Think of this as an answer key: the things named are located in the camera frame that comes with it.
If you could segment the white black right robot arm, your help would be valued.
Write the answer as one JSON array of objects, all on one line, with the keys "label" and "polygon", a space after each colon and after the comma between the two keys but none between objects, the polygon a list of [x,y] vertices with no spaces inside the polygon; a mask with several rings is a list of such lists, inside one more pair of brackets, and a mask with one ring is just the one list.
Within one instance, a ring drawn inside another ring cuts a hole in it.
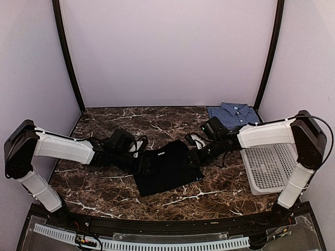
[{"label": "white black right robot arm", "polygon": [[274,210],[267,216],[269,225],[278,227],[328,158],[327,136],[318,124],[321,121],[301,110],[286,119],[228,129],[213,117],[201,125],[207,138],[196,133],[185,138],[196,147],[191,160],[198,166],[208,165],[228,152],[240,151],[252,193],[279,194]]}]

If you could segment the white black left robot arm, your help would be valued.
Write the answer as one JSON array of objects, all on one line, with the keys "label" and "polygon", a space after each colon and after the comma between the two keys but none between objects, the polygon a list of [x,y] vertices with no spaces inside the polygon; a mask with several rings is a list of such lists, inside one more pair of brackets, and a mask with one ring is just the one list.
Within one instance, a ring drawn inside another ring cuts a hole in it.
[{"label": "white black left robot arm", "polygon": [[34,157],[77,162],[94,167],[116,166],[133,175],[154,172],[144,155],[148,138],[136,139],[124,129],[116,129],[104,139],[78,139],[59,135],[40,127],[32,120],[23,121],[4,143],[5,176],[20,182],[63,228],[74,223],[61,196],[42,178],[32,164]]}]

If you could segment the blue checkered shirt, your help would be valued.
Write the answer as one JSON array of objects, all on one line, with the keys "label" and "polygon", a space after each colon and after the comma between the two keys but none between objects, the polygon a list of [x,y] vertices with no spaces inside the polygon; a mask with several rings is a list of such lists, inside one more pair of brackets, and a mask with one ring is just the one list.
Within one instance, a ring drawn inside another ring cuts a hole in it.
[{"label": "blue checkered shirt", "polygon": [[220,106],[207,108],[209,117],[217,117],[229,130],[249,123],[260,123],[259,117],[248,104],[222,102]]}]

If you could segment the black garment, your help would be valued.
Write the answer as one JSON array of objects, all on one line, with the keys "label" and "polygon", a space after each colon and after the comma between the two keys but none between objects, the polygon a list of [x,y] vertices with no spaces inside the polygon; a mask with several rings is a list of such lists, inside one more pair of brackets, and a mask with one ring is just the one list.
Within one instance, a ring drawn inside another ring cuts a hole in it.
[{"label": "black garment", "polygon": [[172,141],[156,150],[142,152],[149,162],[148,174],[134,175],[142,197],[166,192],[204,178],[200,168],[188,158],[191,151],[181,140]]}]

